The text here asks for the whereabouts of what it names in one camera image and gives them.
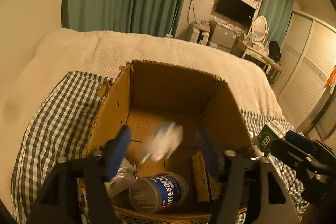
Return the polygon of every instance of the cardboard box flap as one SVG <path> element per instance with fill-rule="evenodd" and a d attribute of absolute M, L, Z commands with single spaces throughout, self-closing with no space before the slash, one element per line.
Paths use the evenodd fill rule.
<path fill-rule="evenodd" d="M 220 78 L 153 61 L 133 60 L 133 105 L 183 114 L 203 111 Z"/>
<path fill-rule="evenodd" d="M 104 79 L 103 84 L 101 85 L 99 91 L 98 91 L 98 96 L 100 99 L 102 99 L 103 97 L 107 96 L 109 94 L 110 88 L 113 85 L 113 80 L 110 81 L 106 81 Z"/>
<path fill-rule="evenodd" d="M 222 81 L 202 114 L 209 139 L 220 148 L 251 148 L 239 108 L 227 83 Z"/>
<path fill-rule="evenodd" d="M 131 67 L 131 64 L 127 64 L 108 89 L 109 93 L 100 106 L 92 125 L 87 153 L 98 149 L 107 140 L 115 138 L 120 127 L 126 125 L 130 110 Z"/>

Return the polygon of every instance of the plastic bag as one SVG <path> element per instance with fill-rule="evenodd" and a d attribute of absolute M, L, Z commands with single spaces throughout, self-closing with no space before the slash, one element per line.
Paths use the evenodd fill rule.
<path fill-rule="evenodd" d="M 137 180 L 134 173 L 137 171 L 135 166 L 132 166 L 126 158 L 121 161 L 117 174 L 109 182 L 105 182 L 107 194 L 110 197 L 120 194 L 128 189 Z"/>

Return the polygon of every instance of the sliding closet door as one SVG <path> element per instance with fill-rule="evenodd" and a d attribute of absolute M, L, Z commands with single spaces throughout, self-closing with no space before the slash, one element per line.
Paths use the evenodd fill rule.
<path fill-rule="evenodd" d="M 335 32 L 314 20 L 301 58 L 278 96 L 284 116 L 295 127 L 318 102 L 335 61 Z"/>
<path fill-rule="evenodd" d="M 287 84 L 303 53 L 310 33 L 312 19 L 299 14 L 292 14 L 287 34 L 281 49 L 282 73 L 277 78 L 273 91 L 278 96 Z"/>

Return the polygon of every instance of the green box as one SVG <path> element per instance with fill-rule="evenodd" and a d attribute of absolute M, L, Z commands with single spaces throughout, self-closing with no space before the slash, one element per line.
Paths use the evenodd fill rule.
<path fill-rule="evenodd" d="M 260 150 L 261 152 L 265 153 L 265 157 L 270 155 L 271 142 L 278 138 L 283 138 L 284 136 L 284 129 L 276 120 L 268 122 L 264 125 L 264 127 L 258 134 L 258 140 Z"/>

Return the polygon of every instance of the cable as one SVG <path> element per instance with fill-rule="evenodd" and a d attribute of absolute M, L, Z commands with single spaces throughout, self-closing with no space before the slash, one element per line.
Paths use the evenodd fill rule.
<path fill-rule="evenodd" d="M 189 23 L 189 16 L 190 16 L 190 7 L 191 7 L 191 3 L 193 4 L 194 19 L 195 19 L 195 22 L 197 22 L 197 20 L 196 20 L 196 16 L 195 16 L 195 9 L 194 9 L 194 0 L 190 0 L 190 1 L 189 1 L 188 13 L 187 13 L 187 23 L 188 23 L 188 26 L 190 25 L 190 23 Z"/>

